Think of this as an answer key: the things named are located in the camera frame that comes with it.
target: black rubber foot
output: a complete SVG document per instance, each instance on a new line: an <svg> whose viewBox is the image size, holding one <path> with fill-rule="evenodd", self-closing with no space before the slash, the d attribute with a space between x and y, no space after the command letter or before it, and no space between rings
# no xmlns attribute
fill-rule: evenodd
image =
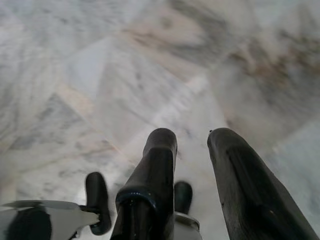
<svg viewBox="0 0 320 240"><path fill-rule="evenodd" d="M192 202L192 187L185 181L178 181L174 185L174 210L188 214Z"/></svg>
<svg viewBox="0 0 320 240"><path fill-rule="evenodd" d="M101 236L111 228L111 218L108 209L108 192L104 177L100 172L92 172L85 179L86 207L97 209L99 220L91 225L91 232Z"/></svg>

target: white marble tile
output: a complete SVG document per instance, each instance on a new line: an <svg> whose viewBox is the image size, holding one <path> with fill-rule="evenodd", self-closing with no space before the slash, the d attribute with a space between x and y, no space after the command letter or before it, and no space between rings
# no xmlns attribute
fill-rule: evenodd
<svg viewBox="0 0 320 240"><path fill-rule="evenodd" d="M68 57L117 31L149 3L142 0L4 0L42 46Z"/></svg>
<svg viewBox="0 0 320 240"><path fill-rule="evenodd" d="M116 192L126 182L133 169L132 164L119 159L119 155L114 149L81 153L24 173L18 180L17 196L21 200L51 199L84 204L84 179L86 174L100 171L107 182L110 196L109 205L112 211L112 219L115 220L114 200ZM212 176L207 178L178 158L175 180L188 181L193 187L194 196L190 214L200 221L202 237L206 239L209 236L214 236L224 240L228 239L228 235L219 204L212 167L211 170ZM88 229L82 237L95 239Z"/></svg>
<svg viewBox="0 0 320 240"><path fill-rule="evenodd" d="M57 84L56 94L76 113L93 125L95 102L85 93L81 93L66 83L66 76Z"/></svg>
<svg viewBox="0 0 320 240"><path fill-rule="evenodd" d="M93 120L119 148L154 124L153 118L187 105L192 91L163 67L115 38L98 87Z"/></svg>
<svg viewBox="0 0 320 240"><path fill-rule="evenodd" d="M108 149L112 147L103 136L53 95L3 158L26 172L70 156Z"/></svg>
<svg viewBox="0 0 320 240"><path fill-rule="evenodd" d="M123 31L123 38L186 82L256 29L246 0L167 0Z"/></svg>
<svg viewBox="0 0 320 240"><path fill-rule="evenodd" d="M11 12L0 8L0 153L55 90L59 68Z"/></svg>
<svg viewBox="0 0 320 240"><path fill-rule="evenodd" d="M251 0L261 27L274 24L301 0Z"/></svg>
<svg viewBox="0 0 320 240"><path fill-rule="evenodd" d="M319 22L308 5L251 38L210 73L228 125L258 151L319 112Z"/></svg>
<svg viewBox="0 0 320 240"><path fill-rule="evenodd" d="M320 235L320 116L281 141L264 157Z"/></svg>
<svg viewBox="0 0 320 240"><path fill-rule="evenodd" d="M92 101L108 57L108 38L103 38L63 61L65 83Z"/></svg>

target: floor tile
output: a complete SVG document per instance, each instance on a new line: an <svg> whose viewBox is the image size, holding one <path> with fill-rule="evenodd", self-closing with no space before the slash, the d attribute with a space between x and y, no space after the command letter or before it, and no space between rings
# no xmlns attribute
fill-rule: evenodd
<svg viewBox="0 0 320 240"><path fill-rule="evenodd" d="M279 142L264 158L318 236L320 235L319 136L320 117L317 116L284 141Z"/></svg>
<svg viewBox="0 0 320 240"><path fill-rule="evenodd" d="M319 112L318 16L298 4L210 73L228 125L268 149Z"/></svg>
<svg viewBox="0 0 320 240"><path fill-rule="evenodd" d="M65 58L120 29L152 1L5 0L34 39Z"/></svg>
<svg viewBox="0 0 320 240"><path fill-rule="evenodd" d="M246 0L167 0L122 36L187 82L252 34L255 23Z"/></svg>

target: marble floor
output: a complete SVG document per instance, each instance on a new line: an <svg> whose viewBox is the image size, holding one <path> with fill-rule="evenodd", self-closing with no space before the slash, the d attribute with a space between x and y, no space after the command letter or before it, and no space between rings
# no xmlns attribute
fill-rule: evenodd
<svg viewBox="0 0 320 240"><path fill-rule="evenodd" d="M177 136L204 240L229 239L208 133L241 134L320 235L319 0L3 0L0 203L118 189L156 128ZM105 239L86 228L80 239Z"/></svg>

